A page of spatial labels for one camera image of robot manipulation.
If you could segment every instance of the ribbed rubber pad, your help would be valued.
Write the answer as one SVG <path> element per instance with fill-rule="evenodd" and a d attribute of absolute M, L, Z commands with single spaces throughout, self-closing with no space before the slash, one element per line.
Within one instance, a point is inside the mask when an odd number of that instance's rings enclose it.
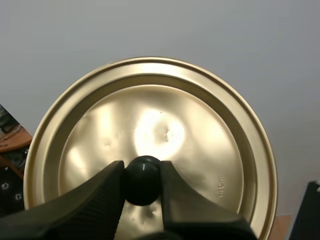
<path fill-rule="evenodd" d="M 95 192 L 89 202 L 47 237 L 64 240 L 112 240 L 125 203 L 120 182 L 124 170 L 120 162 Z"/>

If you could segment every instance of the circular lid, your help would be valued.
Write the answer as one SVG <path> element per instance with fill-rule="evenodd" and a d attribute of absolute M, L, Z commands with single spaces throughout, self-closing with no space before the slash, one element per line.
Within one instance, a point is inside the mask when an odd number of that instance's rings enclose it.
<path fill-rule="evenodd" d="M 267 135 L 245 100 L 214 74 L 168 58 L 141 57 L 98 68 L 48 110 L 33 138 L 25 208 L 84 183 L 112 161 L 172 161 L 199 194 L 243 215 L 266 239 L 277 177 Z M 125 203 L 115 239 L 160 231 L 159 201 Z"/>

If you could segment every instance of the gray background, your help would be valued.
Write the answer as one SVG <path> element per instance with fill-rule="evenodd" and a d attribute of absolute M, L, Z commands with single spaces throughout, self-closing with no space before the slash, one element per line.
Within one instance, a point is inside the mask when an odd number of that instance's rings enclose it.
<path fill-rule="evenodd" d="M 106 63 L 173 57 L 252 106 L 276 157 L 278 214 L 320 179 L 319 0 L 2 0 L 0 103 L 31 133 L 72 83 Z"/>

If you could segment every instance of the black device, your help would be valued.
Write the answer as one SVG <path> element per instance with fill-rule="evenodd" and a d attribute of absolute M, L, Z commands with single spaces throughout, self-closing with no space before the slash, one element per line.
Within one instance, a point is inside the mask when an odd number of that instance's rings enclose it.
<path fill-rule="evenodd" d="M 194 191 L 170 161 L 114 161 L 70 192 L 38 207 L 0 218 L 0 240 L 112 240 L 125 200 L 145 206 L 161 198 L 163 232 L 141 240 L 256 240 L 236 213 Z"/>

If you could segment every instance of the black ball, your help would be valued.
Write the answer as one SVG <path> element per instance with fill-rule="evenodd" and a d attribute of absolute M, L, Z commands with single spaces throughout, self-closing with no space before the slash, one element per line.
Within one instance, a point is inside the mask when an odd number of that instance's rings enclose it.
<path fill-rule="evenodd" d="M 138 206 L 150 205 L 161 193 L 160 160 L 136 157 L 124 170 L 121 189 L 125 199 Z"/>

